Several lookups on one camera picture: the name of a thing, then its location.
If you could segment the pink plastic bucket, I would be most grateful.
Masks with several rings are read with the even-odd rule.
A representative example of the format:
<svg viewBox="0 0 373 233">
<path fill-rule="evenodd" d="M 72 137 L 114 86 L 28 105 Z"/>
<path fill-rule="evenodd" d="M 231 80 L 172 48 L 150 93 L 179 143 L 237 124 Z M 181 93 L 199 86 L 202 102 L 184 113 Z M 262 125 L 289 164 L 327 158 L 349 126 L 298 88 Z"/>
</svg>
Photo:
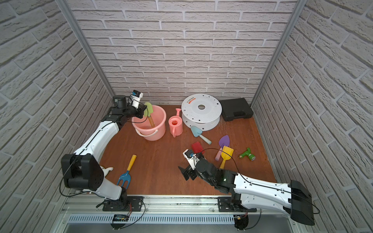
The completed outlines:
<svg viewBox="0 0 373 233">
<path fill-rule="evenodd" d="M 161 139 L 166 132 L 166 111 L 158 106 L 153 105 L 153 113 L 151 119 L 154 122 L 154 127 L 151 126 L 149 119 L 133 117 L 131 121 L 136 133 L 147 141 L 157 141 Z"/>
</svg>

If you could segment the green shovel wooden handle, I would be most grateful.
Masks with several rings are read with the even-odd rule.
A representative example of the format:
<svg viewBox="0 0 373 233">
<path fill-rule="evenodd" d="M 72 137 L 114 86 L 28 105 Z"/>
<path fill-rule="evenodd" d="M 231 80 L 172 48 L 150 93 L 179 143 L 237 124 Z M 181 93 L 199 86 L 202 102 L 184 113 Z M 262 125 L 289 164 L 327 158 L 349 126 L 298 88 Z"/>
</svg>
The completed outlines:
<svg viewBox="0 0 373 233">
<path fill-rule="evenodd" d="M 146 110 L 144 111 L 144 116 L 149 120 L 150 126 L 154 128 L 155 123 L 151 117 L 151 114 L 153 113 L 153 106 L 150 102 L 145 102 L 144 105 L 146 106 Z"/>
</svg>

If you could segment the red shovel wooden handle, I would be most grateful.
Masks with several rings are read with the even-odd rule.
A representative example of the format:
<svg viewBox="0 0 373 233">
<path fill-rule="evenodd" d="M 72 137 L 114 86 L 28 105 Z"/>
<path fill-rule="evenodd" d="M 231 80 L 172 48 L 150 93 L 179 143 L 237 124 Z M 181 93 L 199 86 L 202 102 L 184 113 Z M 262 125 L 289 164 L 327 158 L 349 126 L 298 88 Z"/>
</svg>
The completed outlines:
<svg viewBox="0 0 373 233">
<path fill-rule="evenodd" d="M 192 150 L 194 153 L 203 153 L 204 151 L 204 148 L 202 147 L 201 143 L 200 142 L 195 142 L 191 145 L 192 147 Z"/>
</svg>

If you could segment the teal trowel light handle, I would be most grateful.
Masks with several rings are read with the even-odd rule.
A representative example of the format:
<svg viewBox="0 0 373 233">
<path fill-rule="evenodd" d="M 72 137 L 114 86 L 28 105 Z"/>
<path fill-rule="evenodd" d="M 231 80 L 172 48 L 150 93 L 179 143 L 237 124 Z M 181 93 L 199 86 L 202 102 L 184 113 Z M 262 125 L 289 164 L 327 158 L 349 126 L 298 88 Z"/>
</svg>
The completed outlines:
<svg viewBox="0 0 373 233">
<path fill-rule="evenodd" d="M 191 126 L 190 129 L 191 129 L 191 131 L 192 131 L 192 133 L 193 133 L 193 135 L 194 135 L 195 137 L 200 137 L 203 141 L 205 141 L 205 142 L 206 142 L 207 144 L 209 144 L 209 145 L 212 144 L 212 142 L 211 142 L 209 139 L 207 139 L 206 137 L 204 137 L 204 136 L 202 135 L 203 131 L 202 131 L 201 129 L 199 129 L 199 128 L 196 127 L 196 126 Z"/>
</svg>

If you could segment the yellow scoop blue tip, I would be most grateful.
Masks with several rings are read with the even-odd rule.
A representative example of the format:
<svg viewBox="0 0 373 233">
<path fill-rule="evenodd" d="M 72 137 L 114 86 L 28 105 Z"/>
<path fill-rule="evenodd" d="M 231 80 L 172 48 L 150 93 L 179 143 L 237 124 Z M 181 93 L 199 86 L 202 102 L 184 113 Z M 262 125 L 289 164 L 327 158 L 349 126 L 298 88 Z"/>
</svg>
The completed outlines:
<svg viewBox="0 0 373 233">
<path fill-rule="evenodd" d="M 230 148 L 228 146 L 223 147 L 222 152 L 221 152 L 222 163 L 220 165 L 220 169 L 224 169 L 226 161 L 231 159 L 233 152 L 234 152 L 233 148 Z"/>
</svg>

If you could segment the purple scoop pink handle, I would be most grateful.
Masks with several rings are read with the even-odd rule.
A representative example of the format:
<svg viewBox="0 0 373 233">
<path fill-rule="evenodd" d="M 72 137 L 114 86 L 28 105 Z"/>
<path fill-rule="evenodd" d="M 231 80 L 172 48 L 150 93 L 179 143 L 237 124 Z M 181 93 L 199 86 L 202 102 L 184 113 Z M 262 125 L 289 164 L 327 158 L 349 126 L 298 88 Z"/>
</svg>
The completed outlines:
<svg viewBox="0 0 373 233">
<path fill-rule="evenodd" d="M 217 154 L 216 154 L 216 156 L 215 156 L 215 160 L 216 160 L 216 161 L 219 161 L 224 146 L 229 147 L 229 145 L 230 145 L 230 138 L 229 138 L 228 135 L 223 136 L 223 137 L 219 140 L 219 146 L 220 146 L 220 149 L 218 150 L 218 152 L 217 152 Z"/>
</svg>

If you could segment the pink watering can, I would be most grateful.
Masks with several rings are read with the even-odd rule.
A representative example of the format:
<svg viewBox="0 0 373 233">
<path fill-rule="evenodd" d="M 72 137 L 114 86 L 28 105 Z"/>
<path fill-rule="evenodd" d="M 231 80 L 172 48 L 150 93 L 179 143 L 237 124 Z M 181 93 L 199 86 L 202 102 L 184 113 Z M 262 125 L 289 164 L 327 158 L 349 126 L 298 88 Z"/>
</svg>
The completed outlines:
<svg viewBox="0 0 373 233">
<path fill-rule="evenodd" d="M 181 109 L 176 108 L 176 115 L 170 117 L 168 123 L 170 132 L 174 138 L 180 136 L 183 133 L 183 120 L 181 118 Z"/>
</svg>

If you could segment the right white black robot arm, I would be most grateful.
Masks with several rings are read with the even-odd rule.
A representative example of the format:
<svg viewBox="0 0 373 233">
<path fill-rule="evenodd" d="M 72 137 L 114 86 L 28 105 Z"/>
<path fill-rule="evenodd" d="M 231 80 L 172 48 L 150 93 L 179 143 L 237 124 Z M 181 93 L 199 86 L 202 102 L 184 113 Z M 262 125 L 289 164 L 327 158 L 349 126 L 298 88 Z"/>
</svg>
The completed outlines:
<svg viewBox="0 0 373 233">
<path fill-rule="evenodd" d="M 312 195 L 299 181 L 271 183 L 240 173 L 218 169 L 204 158 L 189 158 L 189 165 L 180 168 L 185 180 L 201 178 L 216 190 L 231 194 L 231 207 L 244 212 L 249 209 L 272 209 L 288 214 L 298 223 L 315 225 Z"/>
</svg>

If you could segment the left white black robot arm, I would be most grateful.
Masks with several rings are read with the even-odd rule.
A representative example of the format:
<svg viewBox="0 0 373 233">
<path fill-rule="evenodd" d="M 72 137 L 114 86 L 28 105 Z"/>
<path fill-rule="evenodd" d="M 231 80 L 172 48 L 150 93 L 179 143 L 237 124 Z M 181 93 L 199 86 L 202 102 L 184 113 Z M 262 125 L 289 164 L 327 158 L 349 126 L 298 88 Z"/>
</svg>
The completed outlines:
<svg viewBox="0 0 373 233">
<path fill-rule="evenodd" d="M 146 105 L 140 100 L 143 93 L 134 90 L 129 97 L 116 95 L 112 107 L 101 120 L 93 135 L 74 153 L 61 159 L 63 179 L 67 188 L 83 193 L 92 192 L 103 197 L 105 202 L 128 205 L 126 189 L 107 180 L 99 161 L 103 152 L 123 125 L 133 117 L 142 118 Z"/>
</svg>

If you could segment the black round connector box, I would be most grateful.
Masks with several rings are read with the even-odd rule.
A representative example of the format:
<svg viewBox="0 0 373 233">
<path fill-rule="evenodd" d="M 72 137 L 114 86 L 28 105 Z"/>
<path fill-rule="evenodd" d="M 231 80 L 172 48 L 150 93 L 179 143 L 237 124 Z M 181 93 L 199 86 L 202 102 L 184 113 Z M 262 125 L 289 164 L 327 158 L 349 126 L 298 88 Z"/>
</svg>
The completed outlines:
<svg viewBox="0 0 373 233">
<path fill-rule="evenodd" d="M 248 216 L 234 216 L 234 227 L 238 231 L 245 230 L 249 224 Z"/>
</svg>

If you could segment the black plastic tool case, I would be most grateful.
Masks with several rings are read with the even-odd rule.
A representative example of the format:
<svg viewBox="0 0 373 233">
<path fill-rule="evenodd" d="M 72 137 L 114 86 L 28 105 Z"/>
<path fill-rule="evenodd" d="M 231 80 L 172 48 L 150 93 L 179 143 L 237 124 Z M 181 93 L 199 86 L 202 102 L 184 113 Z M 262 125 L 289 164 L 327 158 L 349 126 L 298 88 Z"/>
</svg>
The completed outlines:
<svg viewBox="0 0 373 233">
<path fill-rule="evenodd" d="M 237 98 L 220 101 L 222 117 L 225 121 L 232 121 L 239 118 L 251 118 L 254 113 L 245 98 Z"/>
</svg>

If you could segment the small green circuit board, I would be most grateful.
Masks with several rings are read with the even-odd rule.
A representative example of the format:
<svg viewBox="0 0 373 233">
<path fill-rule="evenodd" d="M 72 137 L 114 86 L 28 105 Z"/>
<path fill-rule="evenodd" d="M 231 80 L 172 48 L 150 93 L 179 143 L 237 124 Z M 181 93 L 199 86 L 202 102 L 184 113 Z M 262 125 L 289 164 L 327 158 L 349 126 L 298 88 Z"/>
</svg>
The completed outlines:
<svg viewBox="0 0 373 233">
<path fill-rule="evenodd" d="M 129 216 L 128 215 L 121 215 L 121 214 L 116 214 L 113 216 L 113 223 L 114 222 L 127 222 L 129 219 Z"/>
</svg>

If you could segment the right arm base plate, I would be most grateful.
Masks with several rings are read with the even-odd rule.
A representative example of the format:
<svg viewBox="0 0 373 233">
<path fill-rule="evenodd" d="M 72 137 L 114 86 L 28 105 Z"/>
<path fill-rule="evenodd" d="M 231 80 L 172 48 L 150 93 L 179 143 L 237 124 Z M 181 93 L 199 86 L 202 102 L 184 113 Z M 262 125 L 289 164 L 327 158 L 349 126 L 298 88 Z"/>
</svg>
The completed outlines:
<svg viewBox="0 0 373 233">
<path fill-rule="evenodd" d="M 242 206 L 240 200 L 232 199 L 232 197 L 217 197 L 219 212 L 242 212 L 254 213 L 256 208 L 246 208 Z"/>
</svg>

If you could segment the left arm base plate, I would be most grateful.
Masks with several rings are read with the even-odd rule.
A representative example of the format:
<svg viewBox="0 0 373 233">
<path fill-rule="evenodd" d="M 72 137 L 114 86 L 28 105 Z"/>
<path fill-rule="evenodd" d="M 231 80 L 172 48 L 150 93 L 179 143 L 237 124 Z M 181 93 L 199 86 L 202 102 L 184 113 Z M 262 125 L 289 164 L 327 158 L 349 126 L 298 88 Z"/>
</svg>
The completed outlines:
<svg viewBox="0 0 373 233">
<path fill-rule="evenodd" d="M 143 207 L 143 196 L 127 196 L 124 200 L 105 200 L 103 211 L 107 212 L 140 212 Z"/>
</svg>

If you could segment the aluminium front rail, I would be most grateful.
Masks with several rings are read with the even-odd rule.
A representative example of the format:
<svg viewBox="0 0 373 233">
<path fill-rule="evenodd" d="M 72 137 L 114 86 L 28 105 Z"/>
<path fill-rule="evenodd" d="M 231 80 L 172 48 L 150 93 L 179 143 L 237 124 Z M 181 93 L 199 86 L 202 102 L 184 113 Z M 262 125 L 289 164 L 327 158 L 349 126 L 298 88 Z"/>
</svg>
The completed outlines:
<svg viewBox="0 0 373 233">
<path fill-rule="evenodd" d="M 243 203 L 247 207 L 232 207 L 230 196 L 182 196 L 182 195 L 130 195 L 128 198 L 134 202 L 134 213 L 145 211 L 147 214 L 218 214 L 218 213 L 252 213 L 254 210 L 263 210 L 271 214 L 284 214 L 287 212 L 281 204 L 267 201 L 252 195 L 244 195 L 248 201 Z M 93 194 L 82 194 L 67 198 L 61 213 L 63 214 L 109 214 L 120 213 L 122 208 L 111 208 L 104 211 L 104 199 Z"/>
</svg>

